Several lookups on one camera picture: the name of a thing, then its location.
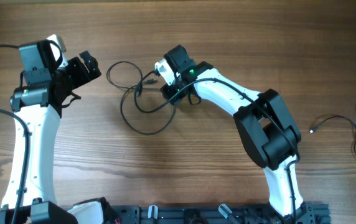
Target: wood grain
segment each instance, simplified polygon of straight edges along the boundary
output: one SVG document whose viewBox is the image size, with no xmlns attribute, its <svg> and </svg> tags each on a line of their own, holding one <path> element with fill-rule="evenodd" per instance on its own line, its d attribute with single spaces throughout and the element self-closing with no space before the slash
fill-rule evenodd
<svg viewBox="0 0 356 224">
<path fill-rule="evenodd" d="M 301 132 L 297 165 L 302 196 L 330 205 L 334 223 L 356 223 L 356 160 L 345 121 L 308 129 L 322 114 L 356 121 L 355 1 L 114 2 L 0 6 L 0 44 L 23 44 L 59 34 L 68 58 L 89 50 L 103 76 L 76 90 L 83 98 L 63 111 L 55 143 L 59 205 L 105 196 L 113 205 L 266 203 L 263 171 L 243 150 L 232 118 L 209 102 L 178 106 L 172 124 L 156 136 L 131 131 L 119 114 L 122 91 L 107 68 L 130 60 L 144 72 L 182 44 L 197 62 L 213 64 L 247 88 L 283 96 Z M 19 84 L 22 64 L 0 49 L 0 108 Z M 117 83 L 138 74 L 119 66 Z M 159 93 L 141 97 L 153 107 Z M 127 99 L 128 119 L 156 130 L 171 113 L 141 114 Z M 0 114 L 0 203 L 14 147 L 14 124 Z"/>
</svg>

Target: brown tabletop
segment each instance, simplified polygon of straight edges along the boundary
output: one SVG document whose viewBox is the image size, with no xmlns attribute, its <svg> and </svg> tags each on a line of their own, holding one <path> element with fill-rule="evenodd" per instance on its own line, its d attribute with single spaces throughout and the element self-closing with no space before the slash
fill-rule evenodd
<svg viewBox="0 0 356 224">
<path fill-rule="evenodd" d="M 121 119 L 123 92 L 105 77 L 120 60 L 146 73 L 177 44 L 246 88 L 273 88 L 302 132 L 296 166 L 308 202 L 328 203 L 333 223 L 356 223 L 356 159 L 348 122 L 308 132 L 316 117 L 342 114 L 356 122 L 356 1 L 194 1 L 32 4 L 0 6 L 0 44 L 63 37 L 66 56 L 88 50 L 102 76 L 75 93 L 82 100 L 63 111 L 55 142 L 58 204 L 105 196 L 112 205 L 242 205 L 267 203 L 264 172 L 247 156 L 232 117 L 211 102 L 184 100 L 170 126 L 142 136 Z M 19 84 L 17 50 L 0 49 L 0 108 Z M 112 71 L 134 85 L 128 65 Z M 159 79 L 156 87 L 163 81 Z M 144 93 L 140 104 L 163 102 Z M 171 107 L 141 114 L 129 95 L 127 118 L 143 131 L 160 128 Z M 14 150 L 14 121 L 0 114 L 0 205 Z"/>
</svg>

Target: wooden surface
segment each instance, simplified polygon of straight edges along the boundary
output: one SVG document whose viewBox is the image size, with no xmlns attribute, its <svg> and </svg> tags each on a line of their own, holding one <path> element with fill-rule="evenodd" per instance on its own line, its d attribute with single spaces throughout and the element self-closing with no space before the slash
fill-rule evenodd
<svg viewBox="0 0 356 224">
<path fill-rule="evenodd" d="M 113 205 L 266 203 L 262 169 L 247 156 L 233 119 L 209 102 L 184 101 L 161 134 L 142 136 L 119 114 L 122 91 L 107 68 L 130 60 L 144 72 L 177 44 L 197 62 L 213 64 L 247 88 L 283 96 L 301 132 L 296 166 L 306 201 L 328 203 L 334 223 L 356 223 L 356 160 L 350 125 L 308 129 L 322 114 L 356 120 L 356 1 L 116 2 L 0 6 L 0 44 L 23 44 L 59 34 L 72 58 L 89 50 L 103 72 L 79 88 L 83 98 L 63 111 L 55 143 L 59 205 L 105 196 Z M 16 50 L 0 49 L 0 108 L 22 70 Z M 116 83 L 138 74 L 119 66 Z M 159 93 L 141 97 L 151 108 Z M 132 95 L 124 111 L 144 131 L 167 121 L 171 108 L 145 115 Z M 14 122 L 0 114 L 0 204 L 7 188 Z"/>
</svg>

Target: wooden table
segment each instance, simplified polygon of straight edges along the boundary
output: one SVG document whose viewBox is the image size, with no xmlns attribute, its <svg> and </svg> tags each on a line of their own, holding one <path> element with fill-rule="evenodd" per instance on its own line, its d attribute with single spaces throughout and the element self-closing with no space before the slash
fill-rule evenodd
<svg viewBox="0 0 356 224">
<path fill-rule="evenodd" d="M 97 58 L 102 77 L 77 89 L 83 98 L 63 111 L 55 143 L 58 204 L 105 196 L 113 205 L 267 203 L 265 176 L 247 156 L 233 119 L 210 102 L 178 106 L 171 125 L 155 136 L 130 130 L 121 119 L 122 91 L 107 68 L 129 60 L 143 72 L 177 44 L 234 82 L 283 96 L 302 141 L 297 179 L 306 201 L 328 203 L 334 223 L 356 223 L 356 159 L 346 121 L 308 129 L 323 114 L 356 121 L 356 2 L 194 1 L 0 6 L 0 44 L 61 35 L 72 58 Z M 0 108 L 19 84 L 22 62 L 0 49 Z M 116 83 L 134 85 L 137 72 L 119 66 Z M 163 102 L 146 93 L 141 105 Z M 132 95 L 124 112 L 144 131 L 171 113 L 141 114 Z M 14 122 L 0 114 L 0 204 L 11 173 Z"/>
</svg>

